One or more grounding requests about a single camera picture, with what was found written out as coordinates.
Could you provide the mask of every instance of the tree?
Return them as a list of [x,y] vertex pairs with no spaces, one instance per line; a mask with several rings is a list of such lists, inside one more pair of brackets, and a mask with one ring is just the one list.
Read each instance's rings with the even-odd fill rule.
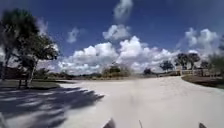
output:
[[9,59],[15,52],[21,49],[25,40],[30,35],[38,33],[36,19],[30,12],[22,9],[5,11],[1,18],[1,36],[0,42],[4,48],[5,58],[3,70],[1,73],[2,80],[5,80],[5,70],[8,66]]
[[209,57],[212,67],[220,71],[222,77],[224,78],[224,56],[222,55],[212,55]]
[[49,71],[50,70],[48,70],[46,68],[41,68],[39,70],[35,70],[34,78],[35,79],[47,79]]
[[191,69],[193,70],[194,67],[195,67],[194,63],[200,61],[200,57],[198,56],[197,53],[189,53],[188,54],[188,60],[191,64]]
[[174,66],[173,64],[171,63],[171,61],[163,61],[159,67],[163,70],[163,71],[166,71],[166,73],[168,72],[168,70],[173,70]]
[[113,63],[109,68],[105,68],[102,74],[105,77],[127,77],[130,75],[130,70],[125,65]]
[[26,40],[27,44],[21,46],[18,51],[17,62],[27,69],[29,74],[29,83],[33,79],[33,73],[39,60],[57,59],[59,51],[54,48],[55,42],[47,36],[33,35]]
[[152,70],[150,68],[146,68],[143,72],[144,75],[150,75],[152,74]]
[[175,59],[176,66],[181,65],[182,69],[187,69],[187,63],[189,62],[188,55],[185,53],[179,53]]
[[201,66],[200,66],[202,69],[209,69],[210,68],[210,64],[209,64],[209,62],[208,61],[205,61],[205,60],[203,60],[202,62],[201,62]]

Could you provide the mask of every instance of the concrete ground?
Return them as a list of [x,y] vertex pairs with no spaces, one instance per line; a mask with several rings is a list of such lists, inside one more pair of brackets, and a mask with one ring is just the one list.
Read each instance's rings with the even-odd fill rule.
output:
[[102,128],[111,119],[116,128],[224,128],[224,90],[180,77],[61,86],[26,95],[0,91],[0,111],[10,128]]

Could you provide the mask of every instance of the sky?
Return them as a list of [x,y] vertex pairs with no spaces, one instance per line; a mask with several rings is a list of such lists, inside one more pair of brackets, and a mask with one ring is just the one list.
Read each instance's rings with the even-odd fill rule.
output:
[[71,74],[100,72],[113,62],[135,72],[159,71],[180,52],[202,59],[217,52],[224,33],[223,0],[0,0],[6,9],[29,10],[40,35],[61,53],[40,67]]

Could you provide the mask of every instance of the cumulus cloud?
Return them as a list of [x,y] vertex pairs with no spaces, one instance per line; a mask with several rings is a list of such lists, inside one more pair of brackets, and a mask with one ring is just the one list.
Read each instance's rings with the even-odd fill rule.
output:
[[70,32],[68,32],[67,42],[68,43],[76,42],[79,33],[80,33],[79,29],[74,27]]
[[111,43],[100,43],[75,51],[72,56],[60,61],[58,66],[72,74],[88,74],[100,71],[107,64],[114,62],[117,56]]
[[218,34],[209,29],[197,32],[193,28],[190,28],[185,33],[185,37],[189,43],[189,47],[194,47],[194,51],[197,51],[202,58],[206,58],[218,50],[216,46]]
[[47,69],[50,71],[54,71],[55,70],[55,66],[54,65],[48,65]]
[[171,60],[179,51],[168,51],[157,47],[148,47],[140,39],[133,36],[130,40],[120,42],[120,48],[110,43],[99,43],[83,50],[75,51],[72,56],[65,57],[58,63],[62,70],[72,74],[100,72],[113,62],[124,64],[135,72],[142,72],[146,67],[157,69],[164,59]]
[[103,32],[106,40],[125,39],[130,35],[130,27],[124,25],[112,25],[107,32]]
[[45,22],[43,18],[37,20],[37,26],[39,28],[39,35],[47,35],[48,22]]
[[193,28],[190,28],[189,31],[185,32],[185,36],[188,39],[190,46],[194,46],[197,44],[196,34],[197,32]]
[[128,19],[133,7],[132,0],[120,0],[114,8],[114,18],[118,22],[123,22]]

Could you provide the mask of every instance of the green grass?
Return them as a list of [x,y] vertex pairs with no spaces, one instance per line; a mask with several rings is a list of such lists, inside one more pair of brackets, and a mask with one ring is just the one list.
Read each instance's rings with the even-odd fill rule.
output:
[[[59,86],[60,83],[71,83],[71,82],[56,81],[56,80],[33,80],[29,89],[37,89],[37,90],[53,89],[60,87]],[[1,87],[18,88],[18,85],[19,80],[6,80],[2,83]]]
[[200,76],[184,76],[183,80],[205,87],[214,87],[224,89],[224,80],[220,77],[200,77]]

